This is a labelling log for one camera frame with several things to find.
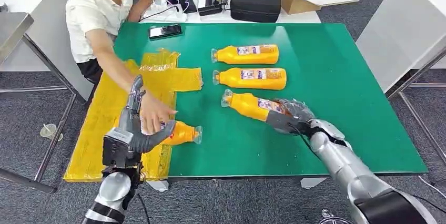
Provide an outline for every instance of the white shirt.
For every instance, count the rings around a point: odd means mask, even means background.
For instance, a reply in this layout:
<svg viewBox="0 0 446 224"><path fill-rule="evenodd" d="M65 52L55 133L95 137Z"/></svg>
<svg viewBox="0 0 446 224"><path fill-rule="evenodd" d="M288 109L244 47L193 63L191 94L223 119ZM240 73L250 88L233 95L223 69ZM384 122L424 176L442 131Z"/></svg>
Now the white shirt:
<svg viewBox="0 0 446 224"><path fill-rule="evenodd" d="M116 37L132 4L133 0L121 0L120 6L112 0L67 1L65 7L67 27L76 63L96 58L85 33L92 29L104 29L110 37Z"/></svg>

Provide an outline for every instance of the yellow plastic sheet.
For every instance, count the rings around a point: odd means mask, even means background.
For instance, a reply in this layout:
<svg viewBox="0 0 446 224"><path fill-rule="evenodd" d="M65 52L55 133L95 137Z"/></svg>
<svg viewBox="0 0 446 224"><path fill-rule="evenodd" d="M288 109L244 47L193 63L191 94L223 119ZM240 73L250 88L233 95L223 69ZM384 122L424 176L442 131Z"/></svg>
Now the yellow plastic sheet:
<svg viewBox="0 0 446 224"><path fill-rule="evenodd" d="M126 62L133 73L142 74L146 88L172 109L175 109L175 91L200 90L202 86L201 69L176 68L178 56L178 53L162 49L159 53L144 54L141 67L133 60ZM127 97L124 90L103 74L65 172L66 181L101 180L103 137L117 125ZM148 180L167 178L170 155L171 146L163 144L143 154L143 176Z"/></svg>

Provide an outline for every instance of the metal table leg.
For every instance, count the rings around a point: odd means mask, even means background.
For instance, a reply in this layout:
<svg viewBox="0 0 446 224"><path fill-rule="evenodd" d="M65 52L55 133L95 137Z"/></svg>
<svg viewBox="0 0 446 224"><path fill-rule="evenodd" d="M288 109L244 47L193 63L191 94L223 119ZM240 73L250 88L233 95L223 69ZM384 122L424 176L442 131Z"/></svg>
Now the metal table leg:
<svg viewBox="0 0 446 224"><path fill-rule="evenodd" d="M41 87L25 87L25 88L9 88L0 89L0 94L3 93L27 93L29 91L57 91L67 90L66 86L41 86Z"/></svg>
<svg viewBox="0 0 446 224"><path fill-rule="evenodd" d="M434 87L434 88L443 88L446 87L446 84L444 83L414 83L423 73L425 73L427 70L429 70L433 65L435 65L438 61L440 61L442 58L446 56L446 47L443 48L438 54L433 57L430 61L428 61L423 67L421 67L415 74L413 74L409 79L407 79L401 86L399 86L395 91L386 94L388 99L391 99L396 94L400 95L402 100L404 101L405 105L410 110L410 113L414 116L415 120L418 122L420 127L423 129L424 133L428 137L430 143L440 156L443 163L446 165L446 154L443 151L443 149L438 144L437 140L434 138L434 136L430 133L427 126L424 124L421 117L418 115L415 108L412 106L412 104L409 102L407 97L404 95L403 91L408 87L415 87L415 88L426 88L426 87Z"/></svg>
<svg viewBox="0 0 446 224"><path fill-rule="evenodd" d="M32 179L20 176L18 174L4 170L2 168L0 168L0 178L6 179L8 181L15 182L18 184L26 185L31 188L34 188L34 189L37 189L40 191L44 191L47 193L52 193L52 192L56 191L56 188L54 188L54 187L44 185L40 182L36 182Z"/></svg>
<svg viewBox="0 0 446 224"><path fill-rule="evenodd" d="M56 66L48 59L48 57L41 51L41 49L36 45L36 43L27 35L23 35L22 41L31 49L34 51L34 53L37 55L37 57L40 58L40 60L48 67L48 69L53 72L56 77L64 83L64 85L73 93L76 94L79 101L84 104L86 100L79 94L79 92L70 84L68 79L65 78L65 76L60 72L59 69L56 68Z"/></svg>
<svg viewBox="0 0 446 224"><path fill-rule="evenodd" d="M49 147L45 153L42 163L40 164L40 167L37 171L34 180L31 180L29 178L23 177L21 175L15 174L13 172L4 169L0 169L0 178L4 178L8 181L29 186L37 190L52 193L56 191L56 188L41 183L43 175L45 173L46 168L48 167L48 163L51 159L51 156L53 155L54 149L56 148L59 136L65 127L68 115L71 111L71 108L73 107L76 97L83 104L86 102L86 100L78 93L78 91L70 84L70 82L65 78L65 76L56 68L56 66L48 59L48 57L43 53L43 51L40 50L40 48L27 34L23 35L22 41L37 55L38 58L40 58L40 60L48 67L48 69L51 70L51 72L53 72L56 75L56 77L64 84L64 86L0 89L0 93L24 93L29 91L50 91L50 90L68 89L71 91L72 95L65 108L64 113L62 114L62 118L60 119L60 122L57 126L54 137L52 138L51 143L49 144Z"/></svg>
<svg viewBox="0 0 446 224"><path fill-rule="evenodd" d="M46 150L43 161L40 164L39 169L37 170L36 177L34 178L34 180L37 182L40 182L42 180L43 174L45 173L46 167L48 166L49 159L53 155L54 149L56 148L56 143L59 140L59 136L65 127L65 123L67 122L68 114L70 113L71 108L73 107L75 99L76 99L76 95L72 94L71 98L68 102L68 105L65 108L64 114L62 115L62 118L60 119L59 125L57 126L56 132L54 133L54 137L51 140L51 143L49 144L48 149Z"/></svg>
<svg viewBox="0 0 446 224"><path fill-rule="evenodd" d="M446 154L444 153L444 151L441 149L440 145L438 144L437 140L435 140L434 136L432 135L432 133L429 131L429 129L426 127L426 124L424 124L423 120L421 119L421 117L418 115L417 111L415 110L415 108L412 106L412 104L410 103L409 99L407 99L407 97L404 95L404 93L399 92L398 93L401 98L403 99L404 103L406 104L406 106L409 108L410 113L412 113L412 115L415 117L415 120L417 120L418 124L421 126L421 128L423 129L424 133L426 134L426 136L428 137L429 141L431 142L433 148L435 149L435 151L438 153L438 155L440 156L441 160L443 160L443 163L446 164Z"/></svg>

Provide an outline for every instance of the orange juice bottle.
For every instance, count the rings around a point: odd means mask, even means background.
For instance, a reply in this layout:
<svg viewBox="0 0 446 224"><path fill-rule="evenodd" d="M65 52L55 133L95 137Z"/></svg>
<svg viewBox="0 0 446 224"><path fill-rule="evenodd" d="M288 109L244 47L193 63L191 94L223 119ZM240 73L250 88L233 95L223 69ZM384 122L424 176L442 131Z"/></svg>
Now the orange juice bottle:
<svg viewBox="0 0 446 224"><path fill-rule="evenodd" d="M212 62L226 64L275 64L279 59L279 48L275 44L235 47L211 50Z"/></svg>
<svg viewBox="0 0 446 224"><path fill-rule="evenodd" d="M221 106L232 107L241 115L261 121L266 121L271 110L285 113L285 108L277 102L260 99L250 93L234 94L231 90L225 90L221 98Z"/></svg>
<svg viewBox="0 0 446 224"><path fill-rule="evenodd" d="M214 70L214 85L224 84L236 88L282 90L287 84L287 72L282 68L240 69L225 72Z"/></svg>
<svg viewBox="0 0 446 224"><path fill-rule="evenodd" d="M165 125L164 122L161 122L160 124L161 124L161 129L163 129ZM143 131L142 127L141 131L143 134L147 135L147 133ZM188 141L193 141L196 144L201 144L202 132L203 129L201 126L197 126L194 128L192 126L188 126L186 123L183 123L182 121L176 121L175 128L172 134L161 143L168 145L178 145Z"/></svg>

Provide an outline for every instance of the robotic hand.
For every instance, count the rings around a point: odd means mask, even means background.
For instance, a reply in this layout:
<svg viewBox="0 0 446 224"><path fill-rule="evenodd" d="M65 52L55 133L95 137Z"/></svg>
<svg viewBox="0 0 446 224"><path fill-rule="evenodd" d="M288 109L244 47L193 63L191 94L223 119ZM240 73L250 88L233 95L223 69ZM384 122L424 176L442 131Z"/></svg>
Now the robotic hand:
<svg viewBox="0 0 446 224"><path fill-rule="evenodd" d="M396 190L373 174L334 125L315 119L302 102L275 101L287 112L284 115L270 111L266 122L282 133L305 135L310 139L311 150L347 195L352 219L357 224L437 223L414 196Z"/></svg>
<svg viewBox="0 0 446 224"><path fill-rule="evenodd" d="M104 136L102 163L107 168L103 170L104 180L95 202L85 214L84 224L124 222L125 211L141 183L141 154L151 151L174 130L172 120L154 135L141 133L139 109L145 93L140 90L142 86L143 78L138 75L121 112L119 126Z"/></svg>

